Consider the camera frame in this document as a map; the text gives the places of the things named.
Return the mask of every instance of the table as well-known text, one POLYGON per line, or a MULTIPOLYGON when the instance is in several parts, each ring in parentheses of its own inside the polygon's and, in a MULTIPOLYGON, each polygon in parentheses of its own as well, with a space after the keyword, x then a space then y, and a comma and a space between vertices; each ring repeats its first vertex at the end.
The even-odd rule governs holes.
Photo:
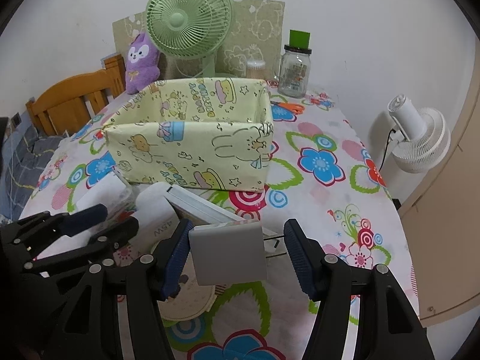
MULTIPOLYGON (((278 94, 276 81, 267 83, 274 142, 265 190, 192 191, 243 218, 260 219, 276 232, 296 218, 307 237, 350 265, 388 265, 418 313, 415 274, 400 219, 354 129, 325 92, 308 92, 296 100, 278 94)), ((44 210, 73 211, 75 202, 114 168, 99 127, 123 103, 110 104, 57 149, 22 217, 44 210)), ((233 285, 210 311, 166 328, 175 357, 300 359, 318 304, 302 293, 288 256, 268 259, 267 267, 267 281, 233 285)), ((344 359, 354 354, 358 316, 359 298, 352 297, 344 359)))

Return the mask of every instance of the wooden headboard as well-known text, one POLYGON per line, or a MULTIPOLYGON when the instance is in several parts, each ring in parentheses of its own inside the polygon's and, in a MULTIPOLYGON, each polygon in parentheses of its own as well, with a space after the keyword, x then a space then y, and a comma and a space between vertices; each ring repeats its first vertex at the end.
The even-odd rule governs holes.
POLYGON ((47 89, 35 102, 26 104, 32 123, 47 135, 70 135, 78 132, 89 120, 86 101, 98 114, 108 105, 105 89, 113 97, 125 91, 125 66, 122 55, 103 60, 105 68, 94 73, 72 76, 47 89))

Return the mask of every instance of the electric fan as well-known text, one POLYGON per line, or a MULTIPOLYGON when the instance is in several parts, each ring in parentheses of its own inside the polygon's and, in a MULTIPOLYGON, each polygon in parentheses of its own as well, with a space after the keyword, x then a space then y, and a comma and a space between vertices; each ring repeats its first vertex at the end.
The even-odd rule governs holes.
POLYGON ((388 103, 388 112, 400 128, 392 136, 396 141, 391 152, 400 169, 423 173, 435 167, 450 147, 450 130, 442 113, 434 108, 417 110, 401 94, 388 103))
POLYGON ((215 76, 215 53, 232 23, 232 0, 149 0, 146 28, 155 46, 177 59, 202 59, 215 76))

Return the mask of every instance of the white fan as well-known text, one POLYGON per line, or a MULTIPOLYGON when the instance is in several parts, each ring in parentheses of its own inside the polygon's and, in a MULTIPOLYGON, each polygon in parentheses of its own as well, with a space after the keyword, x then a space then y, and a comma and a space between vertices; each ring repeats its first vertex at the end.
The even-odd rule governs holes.
POLYGON ((400 128, 392 136, 391 152, 396 164, 407 173, 423 173, 446 156, 450 130, 442 113, 434 108, 416 109, 401 94, 388 103, 388 112, 400 128))

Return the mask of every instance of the black lid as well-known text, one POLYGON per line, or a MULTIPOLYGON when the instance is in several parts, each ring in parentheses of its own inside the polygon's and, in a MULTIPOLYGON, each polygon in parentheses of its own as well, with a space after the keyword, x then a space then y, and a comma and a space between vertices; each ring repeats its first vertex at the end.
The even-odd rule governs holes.
POLYGON ((283 48, 287 51, 291 51, 291 52, 294 52, 294 53, 306 54, 308 56, 311 54, 311 49, 300 49, 298 47, 289 46, 288 44, 283 46, 283 48))

